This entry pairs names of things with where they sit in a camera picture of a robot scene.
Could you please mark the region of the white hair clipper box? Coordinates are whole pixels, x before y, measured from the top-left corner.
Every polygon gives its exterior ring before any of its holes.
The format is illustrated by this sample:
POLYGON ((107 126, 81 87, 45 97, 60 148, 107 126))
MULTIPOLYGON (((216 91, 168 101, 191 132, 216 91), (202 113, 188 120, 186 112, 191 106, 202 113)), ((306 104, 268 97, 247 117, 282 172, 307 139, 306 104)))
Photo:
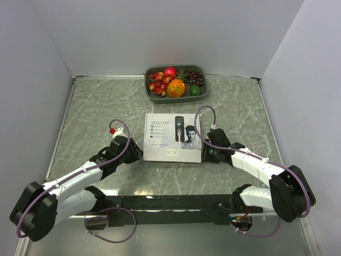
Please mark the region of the white hair clipper box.
POLYGON ((147 113, 143 159, 153 162, 201 163, 202 142, 195 114, 147 113))

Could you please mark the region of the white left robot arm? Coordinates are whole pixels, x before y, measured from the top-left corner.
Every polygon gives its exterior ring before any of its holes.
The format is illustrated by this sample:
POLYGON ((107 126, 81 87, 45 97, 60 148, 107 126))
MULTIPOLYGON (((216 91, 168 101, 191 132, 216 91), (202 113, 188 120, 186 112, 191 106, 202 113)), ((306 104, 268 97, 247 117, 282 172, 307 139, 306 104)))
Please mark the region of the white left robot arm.
POLYGON ((117 136, 80 168, 42 185, 27 185, 10 214, 19 238, 36 242, 70 216, 100 214, 108 206, 106 195, 95 183, 115 173, 122 164, 140 160, 143 151, 132 138, 117 136))

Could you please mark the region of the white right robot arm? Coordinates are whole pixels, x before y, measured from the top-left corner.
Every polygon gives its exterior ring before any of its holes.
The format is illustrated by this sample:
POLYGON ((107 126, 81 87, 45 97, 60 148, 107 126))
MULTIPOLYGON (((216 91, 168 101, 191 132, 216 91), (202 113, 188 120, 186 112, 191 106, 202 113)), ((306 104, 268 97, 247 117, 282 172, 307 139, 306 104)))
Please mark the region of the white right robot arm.
POLYGON ((210 130, 203 141, 202 160, 226 163, 257 178, 266 188, 243 185, 233 192, 233 208, 245 212, 251 206, 274 211, 283 221, 292 222, 308 214, 316 203, 302 170, 274 163, 251 152, 240 143, 231 143, 222 129, 210 130))

